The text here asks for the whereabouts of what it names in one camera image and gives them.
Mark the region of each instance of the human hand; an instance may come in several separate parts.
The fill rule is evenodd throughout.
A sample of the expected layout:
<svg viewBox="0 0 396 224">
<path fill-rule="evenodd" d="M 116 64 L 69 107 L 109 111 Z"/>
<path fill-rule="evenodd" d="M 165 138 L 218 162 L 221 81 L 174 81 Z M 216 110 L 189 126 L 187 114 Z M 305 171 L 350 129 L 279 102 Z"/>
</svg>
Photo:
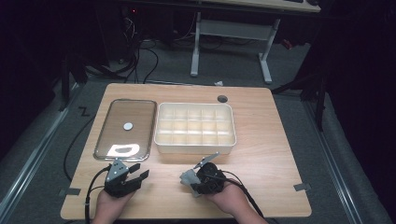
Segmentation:
<svg viewBox="0 0 396 224">
<path fill-rule="evenodd" d="M 134 192 L 121 198 L 115 198 L 102 189 L 97 198 L 96 213 L 92 224 L 113 223 L 121 215 L 123 208 L 132 196 L 134 196 Z"/>
<path fill-rule="evenodd" d="M 244 191 L 235 184 L 226 181 L 222 192 L 205 194 L 204 197 L 222 212 L 232 215 L 239 224 L 267 224 L 264 218 L 250 207 Z"/>
</svg>

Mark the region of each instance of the wooden table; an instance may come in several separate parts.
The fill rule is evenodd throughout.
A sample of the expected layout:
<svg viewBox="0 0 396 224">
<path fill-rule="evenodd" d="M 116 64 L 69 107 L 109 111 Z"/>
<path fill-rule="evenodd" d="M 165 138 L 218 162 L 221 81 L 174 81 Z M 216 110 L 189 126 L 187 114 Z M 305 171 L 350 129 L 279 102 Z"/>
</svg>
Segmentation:
<svg viewBox="0 0 396 224">
<path fill-rule="evenodd" d="M 213 160 L 219 169 L 241 178 L 257 205 L 267 217 L 308 217 L 311 207 L 303 190 L 297 166 L 290 150 L 272 93 L 265 88 L 171 86 L 142 84 L 110 84 L 92 125 L 83 149 L 71 188 L 81 189 L 79 195 L 68 195 L 61 216 L 83 219 L 87 189 L 92 178 L 109 161 L 97 161 L 93 150 L 113 100 L 130 98 L 168 103 L 218 103 L 226 95 L 233 109 L 237 143 L 229 155 Z M 137 175 L 150 169 L 142 188 L 128 203 L 120 218 L 221 218 L 229 217 L 204 198 L 194 198 L 191 190 L 180 184 L 179 176 L 191 169 L 203 155 L 160 154 L 152 143 L 149 158 L 141 162 Z M 106 174 L 94 186 L 103 186 Z M 91 194 L 91 215 L 96 196 Z"/>
</svg>

